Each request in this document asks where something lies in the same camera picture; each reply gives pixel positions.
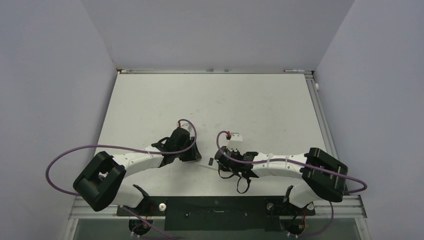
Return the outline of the white remote control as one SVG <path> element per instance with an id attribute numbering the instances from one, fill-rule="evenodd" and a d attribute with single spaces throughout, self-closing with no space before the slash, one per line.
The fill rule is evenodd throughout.
<path id="1" fill-rule="evenodd" d="M 202 159 L 202 160 L 198 161 L 197 163 L 201 167 L 209 169 L 209 170 L 213 170 L 213 171 L 218 171 L 218 168 L 219 168 L 219 164 L 212 157 L 207 158 L 207 159 Z"/>

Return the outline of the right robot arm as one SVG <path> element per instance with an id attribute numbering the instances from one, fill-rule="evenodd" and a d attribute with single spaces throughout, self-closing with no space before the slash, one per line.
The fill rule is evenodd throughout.
<path id="1" fill-rule="evenodd" d="M 316 147 L 298 155 L 272 155 L 256 151 L 240 154 L 225 146 L 214 156 L 219 170 L 246 179 L 287 177 L 300 182 L 287 188 L 282 207 L 289 214 L 317 200 L 340 203 L 344 197 L 348 167 Z"/>

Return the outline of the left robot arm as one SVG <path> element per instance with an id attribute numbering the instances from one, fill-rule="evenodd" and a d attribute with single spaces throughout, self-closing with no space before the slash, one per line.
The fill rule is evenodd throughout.
<path id="1" fill-rule="evenodd" d="M 148 193 L 140 186 L 123 184 L 124 178 L 148 169 L 161 168 L 179 159 L 197 162 L 202 156 L 192 127 L 177 127 L 169 137 L 164 137 L 142 152 L 108 154 L 98 152 L 73 183 L 73 189 L 96 212 L 109 205 L 129 207 L 136 215 L 148 211 Z"/>

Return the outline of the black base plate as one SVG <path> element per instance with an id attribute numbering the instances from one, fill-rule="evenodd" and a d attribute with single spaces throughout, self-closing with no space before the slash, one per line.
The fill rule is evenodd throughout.
<path id="1" fill-rule="evenodd" d="M 281 224 L 297 225 L 316 214 L 312 207 L 289 205 L 284 196 L 150 196 L 133 212 L 164 217 L 166 231 L 279 232 Z"/>

